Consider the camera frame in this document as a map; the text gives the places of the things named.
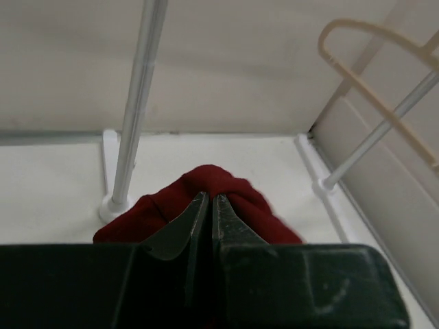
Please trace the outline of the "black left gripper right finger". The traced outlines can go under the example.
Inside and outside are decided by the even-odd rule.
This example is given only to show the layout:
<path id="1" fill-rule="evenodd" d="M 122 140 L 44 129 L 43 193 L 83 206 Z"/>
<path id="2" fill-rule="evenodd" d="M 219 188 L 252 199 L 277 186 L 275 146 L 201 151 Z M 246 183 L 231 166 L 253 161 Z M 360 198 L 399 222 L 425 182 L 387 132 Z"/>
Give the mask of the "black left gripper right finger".
<path id="1" fill-rule="evenodd" d="M 212 219 L 217 318 L 223 328 L 256 328 L 256 277 L 250 272 L 268 243 L 238 217 L 225 195 L 214 198 Z"/>

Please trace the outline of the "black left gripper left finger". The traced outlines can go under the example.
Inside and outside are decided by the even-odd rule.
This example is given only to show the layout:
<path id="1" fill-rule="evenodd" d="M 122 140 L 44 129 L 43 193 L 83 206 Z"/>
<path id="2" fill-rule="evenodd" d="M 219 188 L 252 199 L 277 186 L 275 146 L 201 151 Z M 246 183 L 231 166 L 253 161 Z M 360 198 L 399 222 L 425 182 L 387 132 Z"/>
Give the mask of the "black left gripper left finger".
<path id="1" fill-rule="evenodd" d="M 209 279 L 209 195 L 198 193 L 183 212 L 139 248 L 140 311 L 148 328 L 193 328 Z"/>

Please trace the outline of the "dark red t shirt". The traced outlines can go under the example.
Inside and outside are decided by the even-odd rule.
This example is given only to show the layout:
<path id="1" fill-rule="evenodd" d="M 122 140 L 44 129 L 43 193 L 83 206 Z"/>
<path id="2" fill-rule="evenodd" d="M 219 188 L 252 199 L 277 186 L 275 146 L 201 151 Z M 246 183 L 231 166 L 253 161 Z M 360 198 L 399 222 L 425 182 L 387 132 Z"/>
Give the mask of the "dark red t shirt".
<path id="1" fill-rule="evenodd" d="M 196 167 L 160 191 L 142 196 L 131 209 L 95 233 L 95 243 L 127 243 L 134 250 L 120 326 L 148 328 L 140 311 L 140 245 L 179 216 L 200 192 L 209 195 L 209 279 L 203 309 L 198 312 L 198 322 L 193 328 L 223 328 L 216 314 L 212 243 L 213 200 L 218 195 L 227 196 L 238 217 L 268 243 L 257 252 L 256 269 L 250 272 L 256 277 L 252 298 L 257 303 L 256 328 L 298 328 L 298 316 L 292 312 L 294 299 L 289 295 L 292 285 L 281 288 L 286 277 L 275 274 L 275 270 L 289 259 L 287 244 L 301 244 L 301 238 L 273 214 L 264 196 L 249 181 L 212 164 Z"/>

